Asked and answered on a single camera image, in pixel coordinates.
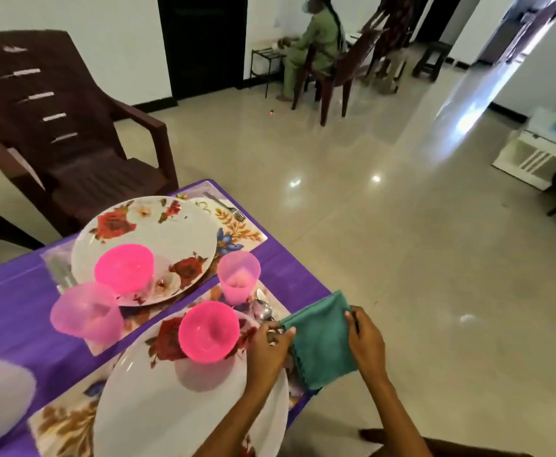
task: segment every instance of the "black plastic stool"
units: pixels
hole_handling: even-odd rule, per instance
[[[430,74],[430,80],[432,82],[436,82],[436,79],[439,77],[439,72],[441,71],[441,67],[447,59],[449,51],[451,51],[452,45],[448,45],[447,43],[442,43],[440,41],[434,42],[430,45],[422,59],[417,63],[415,69],[413,69],[413,76],[419,78],[422,72]],[[434,64],[428,64],[428,60],[433,53],[439,53],[439,59]]]

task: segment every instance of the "long braided hair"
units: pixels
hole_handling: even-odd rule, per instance
[[[333,19],[335,19],[335,23],[337,24],[337,50],[342,51],[343,48],[343,34],[342,34],[342,27],[341,27],[341,20],[339,16],[335,12],[333,5],[331,4],[331,0],[321,0],[325,6],[328,8],[331,14],[333,14]]]

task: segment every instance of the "placemat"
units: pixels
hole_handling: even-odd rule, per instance
[[[121,312],[124,317],[124,327],[120,339],[122,339],[132,331],[136,330],[138,327],[150,320],[153,316],[162,312],[164,309],[172,306],[175,302],[195,292],[202,284],[207,282],[216,274],[216,268],[223,256],[233,250],[247,250],[250,252],[255,247],[258,247],[260,244],[264,243],[267,240],[267,236],[257,226],[255,226],[255,224],[250,219],[247,218],[244,222],[236,221],[230,212],[226,211],[223,207],[218,205],[213,200],[204,197],[205,191],[211,193],[214,197],[217,197],[226,205],[233,205],[228,199],[225,198],[225,195],[219,189],[217,189],[212,183],[208,181],[199,183],[195,186],[191,186],[190,189],[182,191],[176,197],[179,199],[185,199],[194,202],[196,206],[203,209],[205,212],[208,213],[208,215],[211,215],[216,222],[216,253],[214,254],[214,258],[210,267],[201,279],[199,279],[185,292],[176,295],[172,299],[163,301],[156,305],[149,305],[140,308],[122,307]],[[53,247],[41,255],[50,271],[51,267],[56,265],[56,261],[70,270],[71,251],[73,249],[74,243],[75,239]],[[66,284],[65,282],[56,282],[56,284],[58,287],[58,291],[62,293],[64,291],[64,287],[72,283]],[[85,342],[88,345],[91,353],[95,356],[98,356],[100,353],[105,351],[107,348],[110,348],[111,346],[98,345],[88,340],[86,340]]]
[[[274,311],[274,319],[279,320],[290,314],[260,281],[253,294],[257,289],[261,289],[266,295]],[[221,286],[217,285],[196,299],[190,307],[206,300],[221,301],[222,298]],[[115,356],[30,416],[28,426],[42,457],[93,457],[96,408],[104,385],[122,354]],[[304,387],[298,380],[290,356],[285,367],[289,383],[289,410],[292,410],[304,396]]]

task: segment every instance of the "white pot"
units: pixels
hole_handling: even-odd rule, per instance
[[[26,414],[36,384],[30,370],[0,360],[0,437]]]

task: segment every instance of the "floor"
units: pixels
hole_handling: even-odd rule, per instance
[[[181,184],[213,178],[383,331],[389,373],[425,436],[556,456],[556,221],[551,201],[490,166],[512,124],[485,111],[514,70],[444,69],[395,96],[337,93],[326,128],[264,87],[184,100],[167,122]],[[277,85],[270,90],[278,91]],[[151,138],[118,122],[130,156]],[[0,215],[58,234],[0,174]],[[19,253],[0,244],[0,262]],[[358,374],[328,386],[284,456],[361,456],[380,425]]]

